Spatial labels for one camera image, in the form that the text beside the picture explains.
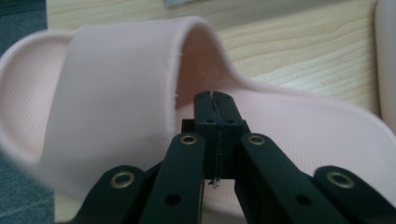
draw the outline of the wooden table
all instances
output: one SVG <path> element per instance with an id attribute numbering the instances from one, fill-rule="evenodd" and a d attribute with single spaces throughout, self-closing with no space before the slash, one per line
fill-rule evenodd
<path id="1" fill-rule="evenodd" d="M 217 29 L 241 74 L 348 101 L 379 113 L 375 0 L 48 0 L 49 29 L 87 23 L 201 16 Z M 56 220 L 79 202 L 56 195 Z"/>

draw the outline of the wood grain surface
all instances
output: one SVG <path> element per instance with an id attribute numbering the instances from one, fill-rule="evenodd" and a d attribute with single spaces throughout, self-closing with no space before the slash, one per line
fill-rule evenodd
<path id="1" fill-rule="evenodd" d="M 201 0 L 166 7 L 163 0 L 48 0 L 47 11 L 50 29 L 201 16 L 214 25 L 244 76 L 335 97 L 378 115 L 375 4 L 375 0 Z M 61 208 L 62 200 L 67 200 L 57 198 Z"/>

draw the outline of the textured footbed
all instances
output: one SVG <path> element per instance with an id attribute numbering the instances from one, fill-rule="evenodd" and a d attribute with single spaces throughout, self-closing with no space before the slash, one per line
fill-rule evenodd
<path id="1" fill-rule="evenodd" d="M 396 180 L 389 178 L 396 140 L 380 119 L 333 99 L 243 78 L 204 21 L 94 26 L 71 36 L 28 37 L 0 62 L 3 149 L 49 187 L 84 197 L 115 165 L 147 169 L 163 157 L 181 120 L 193 117 L 192 96 L 223 91 L 251 131 L 271 137 L 302 171 L 344 167 L 396 204 Z M 206 187 L 205 204 L 242 214 L 233 181 Z"/>

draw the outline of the gray surface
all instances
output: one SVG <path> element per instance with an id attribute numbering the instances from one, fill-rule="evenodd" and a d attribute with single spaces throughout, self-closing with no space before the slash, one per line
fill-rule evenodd
<path id="1" fill-rule="evenodd" d="M 0 55 L 24 36 L 47 28 L 46 10 L 0 17 Z M 53 192 L 39 186 L 0 153 L 0 223 L 54 222 Z"/>

